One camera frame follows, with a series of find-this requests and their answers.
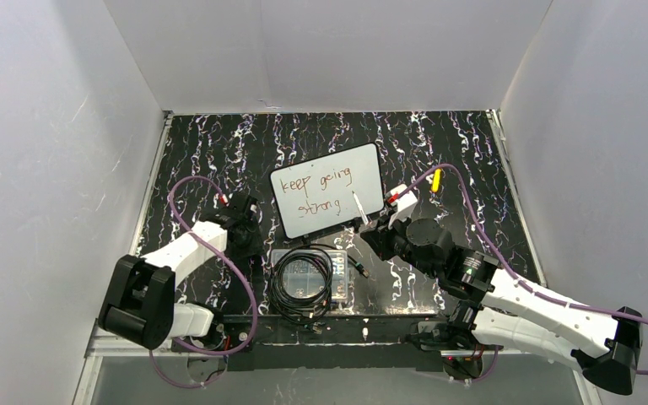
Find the cable connector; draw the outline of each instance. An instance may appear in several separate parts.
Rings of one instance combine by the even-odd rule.
[[[364,265],[363,265],[363,264],[361,264],[361,263],[359,263],[359,262],[355,262],[355,263],[354,263],[354,268],[355,268],[356,271],[359,272],[359,274],[361,274],[364,278],[369,278],[369,270],[366,270],[366,269],[364,268]]]

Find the coiled black cable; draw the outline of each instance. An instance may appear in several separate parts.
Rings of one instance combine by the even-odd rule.
[[[284,287],[284,271],[287,265],[298,261],[309,263],[324,278],[324,288],[311,297],[293,297]],[[292,323],[297,325],[316,323],[329,311],[332,302],[333,269],[332,258],[326,251],[315,245],[304,245],[288,251],[279,259],[270,273],[269,302],[282,317]]]

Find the whiteboard frame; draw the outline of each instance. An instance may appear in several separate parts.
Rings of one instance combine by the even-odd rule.
[[[326,228],[322,228],[322,229],[310,232],[308,234],[303,234],[303,235],[299,235],[299,236],[290,237],[287,234],[287,227],[284,225],[284,219],[282,218],[282,211],[279,209],[279,201],[277,201],[277,195],[274,193],[274,184],[272,183],[272,174],[274,174],[275,172],[280,171],[280,170],[288,169],[288,168],[290,168],[292,166],[303,165],[304,163],[310,163],[310,162],[312,162],[314,160],[317,160],[317,159],[328,158],[329,156],[332,156],[333,154],[340,154],[342,152],[347,152],[347,151],[349,151],[351,149],[361,148],[361,147],[369,145],[369,144],[374,145],[374,148],[376,148],[376,164],[377,164],[377,167],[379,169],[379,183],[381,184],[381,207],[377,208],[377,209],[375,209],[375,210],[373,210],[371,212],[368,212],[366,214],[371,215],[373,213],[379,213],[382,209],[384,209],[384,205],[385,205],[384,204],[384,194],[386,193],[386,187],[384,185],[383,179],[381,179],[381,151],[379,150],[379,145],[377,145],[376,142],[367,142],[367,143],[362,143],[362,144],[359,144],[359,145],[356,145],[356,146],[352,146],[350,148],[344,148],[344,149],[338,150],[336,152],[332,152],[330,154],[324,154],[322,156],[317,156],[315,158],[302,160],[301,162],[294,163],[292,165],[286,165],[286,166],[278,167],[277,169],[274,169],[274,170],[269,172],[269,188],[272,190],[272,197],[274,198],[274,204],[277,207],[277,215],[279,216],[279,223],[282,225],[282,229],[284,230],[284,237],[287,240],[296,240],[298,238],[308,238],[308,237],[313,236],[313,235],[316,235],[317,237],[324,236],[324,235],[329,235],[329,234],[331,234],[333,232],[336,232],[335,228],[337,228],[338,226],[346,225],[346,224],[349,224],[349,226],[354,226],[353,223],[355,222],[356,218],[346,219],[346,220],[344,220],[342,222],[339,222],[337,224],[327,226]]]

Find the gray floor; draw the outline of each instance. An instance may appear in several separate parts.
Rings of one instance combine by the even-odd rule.
[[[184,359],[159,359],[181,382]],[[403,369],[256,370],[232,372],[204,390],[167,385],[147,358],[105,358],[97,404],[582,404],[572,372],[531,355],[502,355],[486,381],[470,388]]]

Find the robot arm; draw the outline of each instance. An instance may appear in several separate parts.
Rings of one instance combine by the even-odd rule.
[[[256,202],[235,194],[226,207],[196,222],[192,233],[229,257],[256,255],[262,249]],[[142,257],[125,255],[116,264],[98,325],[151,350],[168,338],[207,335],[214,313],[174,301],[176,287],[212,257],[214,253],[189,234]]]
[[[398,198],[360,235],[382,260],[399,256],[462,300],[448,322],[418,324],[412,336],[420,348],[444,348],[452,339],[518,348],[581,370],[607,391],[631,394],[641,346],[638,322],[556,305],[537,294],[575,301],[534,283],[527,283],[534,293],[526,291],[519,285],[524,278],[513,279],[497,259],[456,245],[435,220],[412,221],[416,202],[412,193]]]

